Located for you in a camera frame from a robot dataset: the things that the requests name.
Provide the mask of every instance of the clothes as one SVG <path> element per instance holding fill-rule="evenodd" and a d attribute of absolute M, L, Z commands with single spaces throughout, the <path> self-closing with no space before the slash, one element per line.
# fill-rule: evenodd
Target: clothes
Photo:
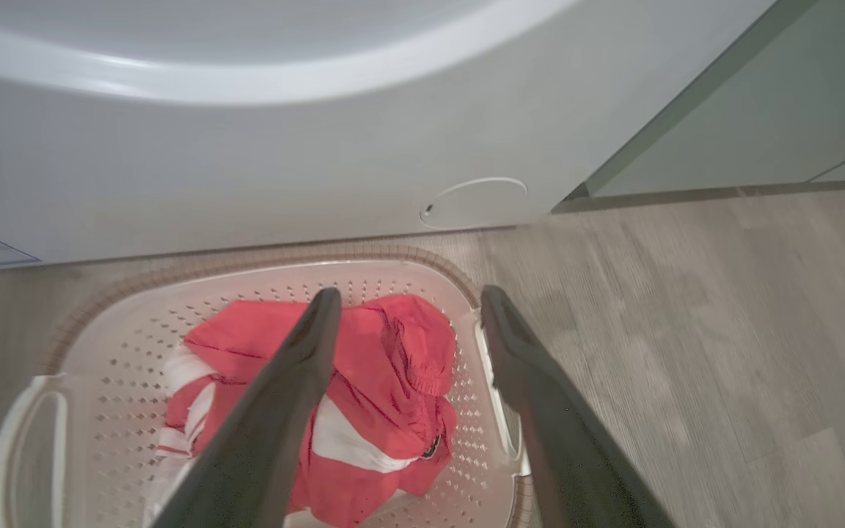
<path fill-rule="evenodd" d="M 236 301 L 186 335 L 165 372 L 158 454 L 193 458 L 271 360 L 306 304 Z M 366 519 L 397 488 L 422 495 L 452 458 L 455 332 L 412 295 L 345 308 L 334 371 L 312 411 L 289 511 L 339 528 Z"/>

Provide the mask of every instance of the laundry basket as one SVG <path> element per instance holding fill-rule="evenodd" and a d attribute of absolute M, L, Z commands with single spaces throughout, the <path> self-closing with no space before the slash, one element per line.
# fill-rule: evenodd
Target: laundry basket
<path fill-rule="evenodd" d="M 16 513 L 21 445 L 41 402 L 58 402 L 51 523 L 140 527 L 164 423 L 167 357 L 191 328 L 235 300 L 311 301 L 337 287 L 343 305 L 386 295 L 425 298 L 456 330 L 453 460 L 428 494 L 395 495 L 363 526 L 526 525 L 533 506 L 523 441 L 514 449 L 480 330 L 477 295 L 458 268 L 422 250 L 345 245 L 325 253 L 173 268 L 128 280 L 81 308 L 58 333 L 47 374 L 34 378 L 0 430 L 0 528 Z M 291 524 L 325 526 L 308 515 Z"/>

